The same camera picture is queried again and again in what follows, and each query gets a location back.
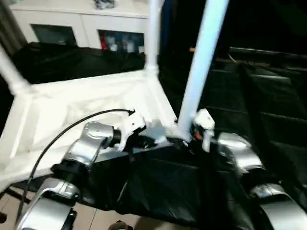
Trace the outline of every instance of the black tarp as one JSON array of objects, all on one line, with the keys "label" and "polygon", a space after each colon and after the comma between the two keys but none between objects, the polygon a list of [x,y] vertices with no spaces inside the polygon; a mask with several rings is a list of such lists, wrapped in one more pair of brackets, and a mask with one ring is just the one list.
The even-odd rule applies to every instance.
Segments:
[{"label": "black tarp", "polygon": [[[191,58],[190,54],[159,58],[159,80],[177,115]],[[43,44],[29,44],[13,60],[31,83],[137,70],[144,65],[144,56],[139,54]],[[208,108],[217,133],[235,132],[248,139],[266,167],[280,177],[287,191],[307,210],[303,76],[214,62],[200,108]],[[31,190],[35,191],[41,181],[37,179]],[[102,210],[201,228],[212,224],[216,229],[231,226],[226,189],[211,158],[198,152],[168,147],[138,154],[133,163],[127,158],[97,163],[82,192],[80,203]]]}]

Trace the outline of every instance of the black cable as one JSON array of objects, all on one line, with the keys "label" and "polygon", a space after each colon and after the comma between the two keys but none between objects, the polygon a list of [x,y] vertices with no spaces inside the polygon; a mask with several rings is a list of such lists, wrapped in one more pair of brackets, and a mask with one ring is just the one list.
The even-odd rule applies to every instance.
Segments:
[{"label": "black cable", "polygon": [[110,113],[110,112],[128,112],[128,114],[133,114],[134,111],[131,111],[131,110],[127,110],[127,109],[109,109],[109,110],[104,110],[104,111],[100,111],[100,112],[97,112],[97,113],[94,113],[94,114],[91,114],[89,116],[86,116],[82,119],[80,119],[79,121],[76,121],[75,123],[71,124],[70,126],[68,126],[67,128],[65,128],[62,132],[60,132],[55,138],[53,138],[52,141],[50,141],[50,143],[45,147],[45,149],[42,151],[42,153],[39,155],[32,171],[31,171],[31,174],[29,176],[29,179],[27,181],[27,184],[25,186],[25,189],[24,189],[24,192],[23,192],[23,196],[22,196],[22,199],[19,203],[19,207],[18,207],[18,212],[17,212],[17,218],[16,218],[16,223],[19,219],[19,217],[21,216],[21,213],[23,211],[23,207],[24,207],[24,202],[26,200],[26,196],[27,196],[27,193],[29,191],[29,188],[30,188],[30,183],[34,177],[34,173],[37,169],[37,166],[38,164],[40,163],[40,161],[42,160],[43,156],[45,155],[45,153],[49,150],[49,148],[54,144],[54,142],[56,142],[61,136],[63,136],[68,130],[70,130],[71,128],[75,127],[76,125],[80,124],[81,122],[85,121],[85,120],[88,120],[94,116],[97,116],[97,115],[100,115],[100,114],[106,114],[106,113]]}]

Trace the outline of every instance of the tile floor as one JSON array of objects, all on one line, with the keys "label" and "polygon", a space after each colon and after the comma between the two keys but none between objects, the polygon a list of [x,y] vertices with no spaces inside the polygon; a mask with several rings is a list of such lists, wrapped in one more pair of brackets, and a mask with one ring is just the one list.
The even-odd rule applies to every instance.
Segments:
[{"label": "tile floor", "polygon": [[[1,212],[8,215],[4,224],[0,224],[0,230],[13,230],[17,214],[19,200],[9,195],[4,195],[0,200]],[[118,220],[122,220],[133,226],[135,230],[189,230],[190,228],[179,225],[158,221],[151,218],[126,214],[120,215],[115,211],[101,211],[92,207],[76,204],[74,209],[77,211],[77,218],[73,230],[107,230],[107,228]]]}]

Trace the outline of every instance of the white post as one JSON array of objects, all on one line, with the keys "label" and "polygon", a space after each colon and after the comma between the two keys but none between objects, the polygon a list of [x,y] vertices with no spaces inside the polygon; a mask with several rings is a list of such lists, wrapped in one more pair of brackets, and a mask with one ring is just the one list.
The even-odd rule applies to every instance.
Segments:
[{"label": "white post", "polygon": [[229,0],[207,0],[178,120],[178,130],[188,132],[197,112]]},{"label": "white post", "polygon": [[10,58],[7,56],[3,47],[0,45],[0,74],[7,82],[9,89],[13,95],[23,90],[28,90],[30,84],[18,72]]},{"label": "white post", "polygon": [[146,70],[158,70],[157,55],[159,45],[159,5],[160,0],[149,1],[149,20],[147,34],[145,35],[147,53],[146,53]]}]

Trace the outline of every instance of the white cabinet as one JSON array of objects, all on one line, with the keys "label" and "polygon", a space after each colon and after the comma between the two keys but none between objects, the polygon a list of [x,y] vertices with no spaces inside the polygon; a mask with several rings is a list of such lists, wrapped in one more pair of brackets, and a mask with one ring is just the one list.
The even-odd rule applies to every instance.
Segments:
[{"label": "white cabinet", "polygon": [[117,0],[104,10],[94,0],[24,0],[10,8],[28,42],[148,53],[148,0]]},{"label": "white cabinet", "polygon": [[13,14],[27,42],[48,43],[53,31],[62,32],[62,37],[53,34],[56,40],[54,43],[66,44],[66,38],[75,40],[79,47],[88,47],[81,16],[78,14],[47,11],[13,11]]}]

